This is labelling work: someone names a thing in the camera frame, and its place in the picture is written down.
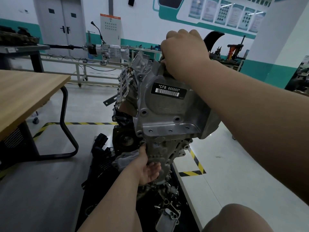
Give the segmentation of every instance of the metal engine cover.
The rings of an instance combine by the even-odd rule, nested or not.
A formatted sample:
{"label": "metal engine cover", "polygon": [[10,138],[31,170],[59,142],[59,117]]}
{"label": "metal engine cover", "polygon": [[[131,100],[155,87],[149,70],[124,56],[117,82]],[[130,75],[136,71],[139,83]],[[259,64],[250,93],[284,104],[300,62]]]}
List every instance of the metal engine cover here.
{"label": "metal engine cover", "polygon": [[190,86],[175,80],[157,61],[140,51],[119,77],[115,109],[133,116],[137,137],[147,144],[148,162],[160,162],[157,184],[170,164],[184,156],[192,138],[206,138],[220,119]]}

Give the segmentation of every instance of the door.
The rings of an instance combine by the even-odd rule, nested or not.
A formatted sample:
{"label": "door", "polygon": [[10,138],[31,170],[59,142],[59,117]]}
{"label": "door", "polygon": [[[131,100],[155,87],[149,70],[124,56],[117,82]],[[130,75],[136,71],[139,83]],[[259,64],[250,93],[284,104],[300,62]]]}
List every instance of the door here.
{"label": "door", "polygon": [[[67,45],[61,0],[35,0],[36,12],[45,44]],[[68,49],[46,50],[48,54],[69,55]]]}
{"label": "door", "polygon": [[[69,45],[83,46],[86,43],[86,30],[83,24],[82,4],[80,0],[61,0],[66,34]],[[70,50],[76,58],[86,58],[87,52],[83,49]]]}

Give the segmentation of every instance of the hand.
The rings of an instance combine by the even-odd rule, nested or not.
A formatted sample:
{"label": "hand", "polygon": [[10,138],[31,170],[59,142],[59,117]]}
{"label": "hand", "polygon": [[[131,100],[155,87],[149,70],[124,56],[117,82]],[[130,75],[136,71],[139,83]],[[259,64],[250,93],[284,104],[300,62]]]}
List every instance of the hand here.
{"label": "hand", "polygon": [[131,165],[138,171],[140,185],[145,185],[155,180],[159,176],[159,171],[161,170],[161,163],[150,163],[147,165],[147,161],[146,144],[143,144],[139,148],[138,157],[129,164],[129,166]]}
{"label": "hand", "polygon": [[194,76],[201,73],[197,70],[210,62],[207,47],[196,30],[187,32],[169,31],[166,40],[161,43],[162,54],[168,72],[177,80],[190,85]]}

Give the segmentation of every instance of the black sticker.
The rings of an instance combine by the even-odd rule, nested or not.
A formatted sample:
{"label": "black sticker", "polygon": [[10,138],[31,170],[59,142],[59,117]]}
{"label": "black sticker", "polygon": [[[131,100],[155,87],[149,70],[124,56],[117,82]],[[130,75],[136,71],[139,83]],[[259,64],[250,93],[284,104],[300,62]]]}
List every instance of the black sticker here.
{"label": "black sticker", "polygon": [[186,96],[187,90],[155,82],[152,85],[151,93],[166,96],[166,97],[171,97],[171,98],[184,99],[184,97]]}

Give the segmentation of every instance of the person's right arm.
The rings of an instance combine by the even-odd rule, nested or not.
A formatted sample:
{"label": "person's right arm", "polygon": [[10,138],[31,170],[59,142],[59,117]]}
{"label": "person's right arm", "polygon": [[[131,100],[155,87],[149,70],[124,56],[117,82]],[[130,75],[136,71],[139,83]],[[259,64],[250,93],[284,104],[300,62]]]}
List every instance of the person's right arm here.
{"label": "person's right arm", "polygon": [[189,84],[242,147],[309,205],[309,98],[210,60],[196,30],[170,31],[161,49],[169,73]]}

